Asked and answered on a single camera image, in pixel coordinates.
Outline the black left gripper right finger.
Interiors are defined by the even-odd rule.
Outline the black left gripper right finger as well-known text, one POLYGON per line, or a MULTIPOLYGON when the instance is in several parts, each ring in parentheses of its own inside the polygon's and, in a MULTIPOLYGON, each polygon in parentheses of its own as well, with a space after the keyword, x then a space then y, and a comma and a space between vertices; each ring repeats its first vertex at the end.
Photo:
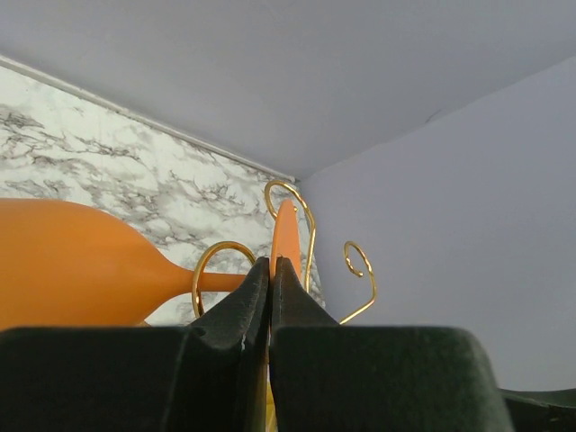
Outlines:
POLYGON ((282 431, 510 431, 491 363, 459 328, 345 326, 276 262, 271 382, 282 431))

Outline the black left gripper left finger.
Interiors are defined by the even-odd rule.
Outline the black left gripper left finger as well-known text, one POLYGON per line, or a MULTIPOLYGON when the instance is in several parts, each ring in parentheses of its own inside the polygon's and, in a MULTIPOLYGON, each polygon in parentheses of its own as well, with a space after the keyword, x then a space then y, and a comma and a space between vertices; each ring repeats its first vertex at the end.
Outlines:
POLYGON ((183 327, 1 335, 4 431, 262 431, 269 262, 183 327))

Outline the orange plastic goblet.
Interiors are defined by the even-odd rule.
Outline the orange plastic goblet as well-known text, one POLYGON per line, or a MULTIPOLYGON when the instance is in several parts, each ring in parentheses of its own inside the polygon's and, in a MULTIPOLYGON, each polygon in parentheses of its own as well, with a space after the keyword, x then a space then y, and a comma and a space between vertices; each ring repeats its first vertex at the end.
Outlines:
POLYGON ((165 302, 231 293, 242 274, 208 273, 217 252, 254 254, 235 241, 209 247, 195 269, 167 259, 142 234, 111 214, 74 202, 1 201, 1 328, 132 327, 165 302))

